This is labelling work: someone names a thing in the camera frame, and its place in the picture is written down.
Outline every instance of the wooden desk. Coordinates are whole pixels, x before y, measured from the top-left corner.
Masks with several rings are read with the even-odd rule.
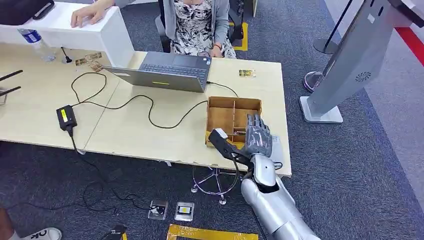
[[[72,59],[81,58],[87,51],[66,50]],[[0,81],[0,87],[11,89],[22,86],[7,96],[5,105],[0,105],[0,140],[73,148],[67,132],[59,128],[56,109],[77,103],[71,89],[72,81],[80,74],[90,72],[88,67],[76,67],[75,63],[63,64],[63,54],[58,52],[53,62],[44,62],[30,46],[0,44],[0,76],[23,70],[22,73]],[[108,76],[107,86],[93,99],[107,104],[119,79]],[[98,91],[104,83],[102,76],[89,75],[75,83],[80,98],[84,99]],[[78,126],[74,129],[75,142],[83,148],[96,127],[104,109],[82,104],[75,109]]]
[[[146,52],[136,52],[129,67],[138,69],[145,55]],[[239,69],[254,69],[257,77],[241,78],[238,75]],[[116,76],[108,77],[108,81],[118,79]],[[234,89],[240,97],[262,100],[263,120],[269,125],[272,134],[279,135],[282,141],[284,162],[283,168],[277,173],[291,176],[281,64],[214,58],[208,80]],[[191,107],[207,100],[209,96],[234,96],[230,90],[216,85],[208,85],[203,94],[133,86],[121,80],[107,106],[118,107],[140,94],[154,100],[151,119],[160,126],[175,125]],[[105,110],[84,149],[96,153],[234,169],[233,162],[205,145],[206,103],[196,107],[173,129],[160,129],[150,124],[150,105],[150,100],[140,97],[121,109]]]

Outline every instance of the blue carpet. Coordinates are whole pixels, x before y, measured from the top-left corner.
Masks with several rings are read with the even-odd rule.
[[[134,48],[160,51],[154,25],[159,14],[156,3],[130,5],[121,11]],[[283,182],[309,226],[325,240],[424,239],[423,213],[365,91],[339,105],[345,121],[341,125],[303,120],[298,99],[308,93],[301,79],[328,61],[328,56],[312,47],[316,37],[326,36],[334,26],[324,2],[260,0],[256,18],[248,23],[249,51],[237,52],[238,57],[282,63],[286,109],[280,111],[287,112],[293,172]],[[105,190],[104,205],[116,206],[118,215],[82,207],[49,212],[19,206],[9,213],[21,235],[55,226],[63,230],[64,239],[99,239],[119,223],[128,227],[130,240],[165,239],[170,223],[259,232],[239,187],[228,195],[227,205],[220,206],[216,197],[190,192],[189,166],[168,168],[164,163],[94,153],[85,157],[107,176],[119,169],[122,175],[112,185],[122,196],[140,195],[139,205],[151,199],[168,200],[171,208],[166,220],[148,220],[144,211],[118,202]],[[0,164],[0,203],[5,206],[32,202],[57,207],[81,201],[84,187],[98,180],[94,169],[63,149],[4,142]],[[100,193],[94,189],[90,194]],[[196,204],[193,222],[173,220],[177,201]]]

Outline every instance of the red floor stripe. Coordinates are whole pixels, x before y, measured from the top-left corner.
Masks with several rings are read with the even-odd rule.
[[[424,67],[424,43],[410,27],[396,27],[396,31]]]

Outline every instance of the person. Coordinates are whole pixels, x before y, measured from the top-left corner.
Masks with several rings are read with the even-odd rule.
[[[0,207],[0,240],[61,240],[62,232],[48,227],[27,237],[20,238],[13,228],[11,218],[6,209]]]
[[[100,21],[105,11],[116,5],[120,8],[134,0],[98,0],[72,13],[71,26],[83,26]],[[229,0],[163,0],[165,32],[171,40],[171,53],[236,58],[227,33]]]

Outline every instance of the patterned dress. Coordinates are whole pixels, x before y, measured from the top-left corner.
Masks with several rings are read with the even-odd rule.
[[[208,56],[213,48],[212,0],[187,5],[174,0],[176,13],[176,38],[171,41],[171,52],[176,54]],[[236,53],[228,37],[222,42],[224,58],[235,59]]]

